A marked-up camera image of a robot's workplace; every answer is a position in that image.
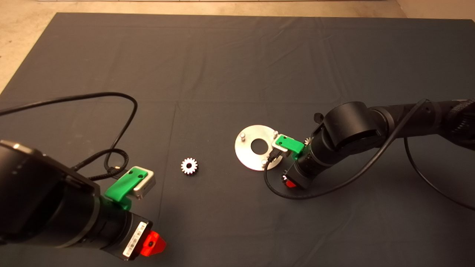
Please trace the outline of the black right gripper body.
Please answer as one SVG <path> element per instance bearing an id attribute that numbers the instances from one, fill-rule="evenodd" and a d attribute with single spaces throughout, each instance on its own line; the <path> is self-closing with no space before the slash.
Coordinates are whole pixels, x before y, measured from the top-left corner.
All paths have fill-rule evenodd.
<path id="1" fill-rule="evenodd" d="M 331 164 L 321 161 L 309 144 L 304 147 L 298 159 L 283 173 L 290 181 L 297 185 L 297 189 L 307 189 L 312 181 Z"/>

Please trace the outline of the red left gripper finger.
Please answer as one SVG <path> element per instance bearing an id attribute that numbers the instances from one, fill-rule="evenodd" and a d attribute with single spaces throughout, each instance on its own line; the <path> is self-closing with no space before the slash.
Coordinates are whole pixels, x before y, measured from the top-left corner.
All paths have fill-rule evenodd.
<path id="1" fill-rule="evenodd" d="M 145 257 L 150 257 L 162 253 L 166 246 L 167 243 L 158 232 L 150 231 L 144 240 L 140 254 Z"/>

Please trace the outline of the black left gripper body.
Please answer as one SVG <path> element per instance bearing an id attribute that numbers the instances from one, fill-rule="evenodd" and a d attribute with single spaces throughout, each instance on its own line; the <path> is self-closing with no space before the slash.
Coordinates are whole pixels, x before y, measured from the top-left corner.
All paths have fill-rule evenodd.
<path id="1" fill-rule="evenodd" d="M 124 261 L 135 260 L 152 226 L 151 220 L 100 198 L 100 210 L 91 228 L 91 247 Z"/>

